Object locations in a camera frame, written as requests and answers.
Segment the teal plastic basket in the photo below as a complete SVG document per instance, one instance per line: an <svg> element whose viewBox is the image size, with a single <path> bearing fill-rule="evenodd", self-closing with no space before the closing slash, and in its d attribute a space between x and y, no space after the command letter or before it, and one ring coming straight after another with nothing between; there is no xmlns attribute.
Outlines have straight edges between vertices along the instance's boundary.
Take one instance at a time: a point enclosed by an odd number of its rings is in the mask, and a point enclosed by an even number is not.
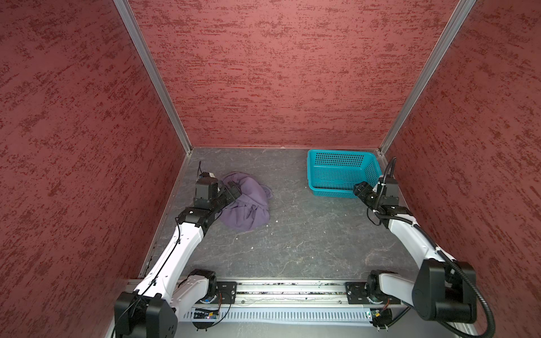
<svg viewBox="0 0 541 338"><path fill-rule="evenodd" d="M369 152L312 149L307 154L307 179L316 197L354 199L354 186L377 184L382 171Z"/></svg>

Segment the purple trousers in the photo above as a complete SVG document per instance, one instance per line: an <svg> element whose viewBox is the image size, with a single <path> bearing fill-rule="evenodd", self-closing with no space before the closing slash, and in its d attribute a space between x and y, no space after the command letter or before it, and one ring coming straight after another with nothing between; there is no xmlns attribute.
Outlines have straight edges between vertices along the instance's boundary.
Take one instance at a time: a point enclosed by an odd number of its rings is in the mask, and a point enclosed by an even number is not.
<svg viewBox="0 0 541 338"><path fill-rule="evenodd" d="M218 218L224 225L238 232L249 232L270 221L269 200L273 197L270 188L260 184L255 177L241 172L232 172L223 177L223 183L235 183L241 195L225 208Z"/></svg>

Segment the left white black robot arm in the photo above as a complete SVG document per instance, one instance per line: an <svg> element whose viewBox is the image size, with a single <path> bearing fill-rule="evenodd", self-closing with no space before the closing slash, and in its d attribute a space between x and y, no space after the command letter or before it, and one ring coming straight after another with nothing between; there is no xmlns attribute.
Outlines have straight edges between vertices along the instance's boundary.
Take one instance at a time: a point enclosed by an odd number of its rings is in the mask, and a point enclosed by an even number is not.
<svg viewBox="0 0 541 338"><path fill-rule="evenodd" d="M179 279L210 226L241 195L236 183L208 175L197 180L193 205L176 217L176 230L154 267L132 292L117 298L112 337L174 337L179 320L199 300L214 297L214 272L196 270Z"/></svg>

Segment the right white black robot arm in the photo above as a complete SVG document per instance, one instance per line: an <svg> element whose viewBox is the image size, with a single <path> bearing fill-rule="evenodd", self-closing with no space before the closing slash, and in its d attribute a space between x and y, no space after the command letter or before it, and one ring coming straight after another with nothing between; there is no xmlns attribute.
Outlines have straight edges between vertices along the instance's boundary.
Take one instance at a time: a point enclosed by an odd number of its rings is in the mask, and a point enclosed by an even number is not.
<svg viewBox="0 0 541 338"><path fill-rule="evenodd" d="M396 236L418 266L414 281L396 273L373 270L366 283L366 296L374 304L389 298L412 306L425 321L474 323L478 297L473 287L476 272L442 250L420 227L411 211L399 205L399 198L386 195L381 181L375 186L356 184L353 193L379 223Z"/></svg>

